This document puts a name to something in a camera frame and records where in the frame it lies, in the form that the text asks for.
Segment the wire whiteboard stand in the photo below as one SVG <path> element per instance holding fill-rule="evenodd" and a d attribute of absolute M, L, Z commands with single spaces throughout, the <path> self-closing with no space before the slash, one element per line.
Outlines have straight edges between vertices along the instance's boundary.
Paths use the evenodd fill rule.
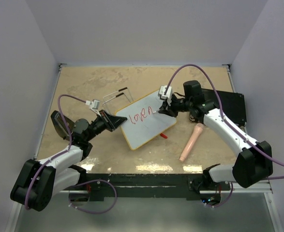
<path fill-rule="evenodd" d="M 134 101 L 133 97 L 132 97 L 132 94 L 129 90 L 128 87 L 124 87 L 124 88 L 121 88 L 121 89 L 118 89 L 116 90 L 115 92 L 112 92 L 110 94 L 107 94 L 105 96 L 103 96 L 103 108 L 110 113 L 110 110 L 108 108 L 108 103 L 111 102 L 112 100 L 116 99 L 116 98 L 119 98 L 121 96 L 125 96 L 126 99 L 132 103 Z"/>

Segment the yellow framed whiteboard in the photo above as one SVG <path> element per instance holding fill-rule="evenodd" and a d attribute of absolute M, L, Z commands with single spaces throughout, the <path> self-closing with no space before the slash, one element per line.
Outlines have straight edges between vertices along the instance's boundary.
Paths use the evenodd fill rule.
<path fill-rule="evenodd" d="M 163 103 L 157 94 L 155 90 L 115 112 L 116 116 L 128 118 L 120 129 L 131 150 L 137 150 L 177 122 L 174 117 L 153 114 Z"/>

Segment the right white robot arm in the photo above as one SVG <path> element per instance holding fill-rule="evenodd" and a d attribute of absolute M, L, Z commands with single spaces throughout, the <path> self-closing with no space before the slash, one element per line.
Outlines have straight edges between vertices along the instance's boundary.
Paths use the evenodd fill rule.
<path fill-rule="evenodd" d="M 236 155 L 233 165 L 215 164 L 203 171 L 202 183 L 206 189 L 215 189 L 220 182 L 236 182 L 243 188 L 269 177 L 273 173 L 271 146 L 259 142 L 236 126 L 219 104 L 206 99 L 198 81 L 183 84 L 184 95 L 177 98 L 172 87 L 161 86 L 158 97 L 163 101 L 160 114 L 177 117 L 179 112 L 189 112 L 193 118 L 212 129 Z"/>

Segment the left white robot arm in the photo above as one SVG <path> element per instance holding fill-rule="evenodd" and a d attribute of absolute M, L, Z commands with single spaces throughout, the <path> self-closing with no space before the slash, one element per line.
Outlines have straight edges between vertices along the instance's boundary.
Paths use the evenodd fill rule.
<path fill-rule="evenodd" d="M 105 130 L 115 131 L 127 121 L 126 117 L 113 116 L 105 110 L 99 111 L 92 122 L 83 118 L 73 122 L 59 111 L 54 111 L 51 119 L 57 134 L 69 141 L 69 145 L 49 158 L 27 160 L 10 193 L 12 201 L 38 212 L 58 192 L 71 186 L 83 189 L 87 185 L 86 171 L 76 163 L 89 155 L 90 140 Z"/>

